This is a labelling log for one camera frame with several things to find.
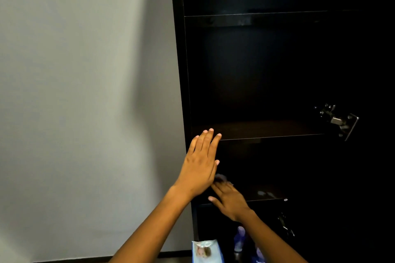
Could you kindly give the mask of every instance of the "floor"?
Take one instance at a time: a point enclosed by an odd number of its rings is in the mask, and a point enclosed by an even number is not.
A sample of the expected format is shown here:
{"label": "floor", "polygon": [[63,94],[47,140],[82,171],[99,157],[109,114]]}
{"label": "floor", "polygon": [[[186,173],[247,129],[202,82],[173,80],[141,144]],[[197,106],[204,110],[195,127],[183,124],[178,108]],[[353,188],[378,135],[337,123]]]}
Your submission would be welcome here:
{"label": "floor", "polygon": [[192,257],[156,259],[155,263],[192,263]]}

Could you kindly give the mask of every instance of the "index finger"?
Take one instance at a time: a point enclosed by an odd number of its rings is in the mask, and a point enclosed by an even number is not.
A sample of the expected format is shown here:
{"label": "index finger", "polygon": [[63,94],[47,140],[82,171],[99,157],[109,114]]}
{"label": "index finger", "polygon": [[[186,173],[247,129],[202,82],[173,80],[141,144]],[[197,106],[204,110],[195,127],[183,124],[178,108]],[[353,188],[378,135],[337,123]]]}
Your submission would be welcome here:
{"label": "index finger", "polygon": [[210,144],[209,151],[207,153],[207,157],[210,160],[214,160],[215,159],[215,154],[217,153],[217,147],[218,147],[218,143],[220,142],[221,137],[222,137],[222,134],[218,133],[214,137],[213,141]]}

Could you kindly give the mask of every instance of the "cabinet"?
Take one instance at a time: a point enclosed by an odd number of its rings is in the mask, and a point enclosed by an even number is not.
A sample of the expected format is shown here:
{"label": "cabinet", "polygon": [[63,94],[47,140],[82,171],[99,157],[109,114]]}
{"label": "cabinet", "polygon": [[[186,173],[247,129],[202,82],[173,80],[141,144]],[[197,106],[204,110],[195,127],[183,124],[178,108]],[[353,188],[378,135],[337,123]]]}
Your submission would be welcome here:
{"label": "cabinet", "polygon": [[[368,4],[173,0],[186,147],[204,129],[222,133],[218,173],[310,261],[325,261],[344,226],[328,215],[355,193],[348,163],[363,156],[356,125],[372,57]],[[210,194],[192,201],[195,240],[218,239],[231,260],[236,225]],[[285,215],[293,229],[284,232]]]}

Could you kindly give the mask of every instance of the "baseboard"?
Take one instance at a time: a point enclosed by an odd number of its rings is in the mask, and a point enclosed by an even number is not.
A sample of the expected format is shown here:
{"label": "baseboard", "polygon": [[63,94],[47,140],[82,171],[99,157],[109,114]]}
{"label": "baseboard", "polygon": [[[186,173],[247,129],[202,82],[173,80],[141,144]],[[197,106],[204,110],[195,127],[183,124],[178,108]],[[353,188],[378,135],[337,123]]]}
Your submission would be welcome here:
{"label": "baseboard", "polygon": [[[176,258],[176,257],[191,257],[191,250],[177,250],[177,251],[161,251],[158,258]],[[112,256],[108,257],[93,257],[93,258],[81,258],[81,259],[66,259],[56,261],[45,261],[35,263],[107,263],[110,261]]]}

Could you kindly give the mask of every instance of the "wipes package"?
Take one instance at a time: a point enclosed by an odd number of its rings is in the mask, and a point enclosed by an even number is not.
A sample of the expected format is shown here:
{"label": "wipes package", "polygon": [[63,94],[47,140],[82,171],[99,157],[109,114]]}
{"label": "wipes package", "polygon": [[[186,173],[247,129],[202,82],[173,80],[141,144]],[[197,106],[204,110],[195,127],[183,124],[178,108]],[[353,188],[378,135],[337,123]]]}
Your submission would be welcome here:
{"label": "wipes package", "polygon": [[193,263],[224,263],[217,240],[192,241]]}

